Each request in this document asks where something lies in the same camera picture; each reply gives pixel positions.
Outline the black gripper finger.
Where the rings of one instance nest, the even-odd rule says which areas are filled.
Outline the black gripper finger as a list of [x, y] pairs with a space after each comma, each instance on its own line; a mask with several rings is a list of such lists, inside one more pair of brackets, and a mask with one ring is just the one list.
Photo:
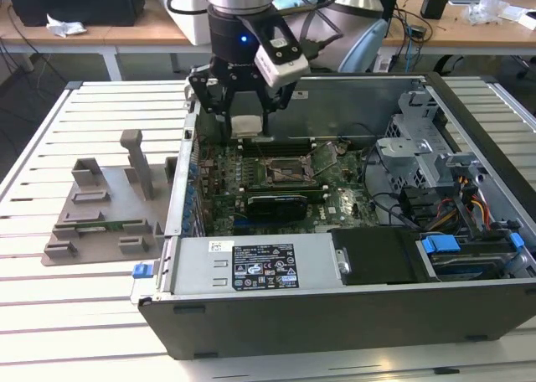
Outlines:
[[222, 137], [231, 136], [231, 120], [229, 109], [234, 97], [234, 91], [220, 80], [211, 79], [210, 65], [196, 65], [191, 68], [188, 83], [193, 89], [203, 109], [214, 115], [221, 123]]
[[270, 97], [267, 91], [266, 84], [264, 83], [252, 83], [250, 85], [250, 90], [253, 90], [257, 97], [260, 100], [260, 105], [262, 107], [262, 126], [261, 130], [263, 132], [269, 131], [269, 115], [278, 110], [285, 110], [290, 103], [292, 93], [296, 88], [295, 83], [290, 83], [288, 85], [282, 86], [277, 90], [276, 94], [273, 97]]

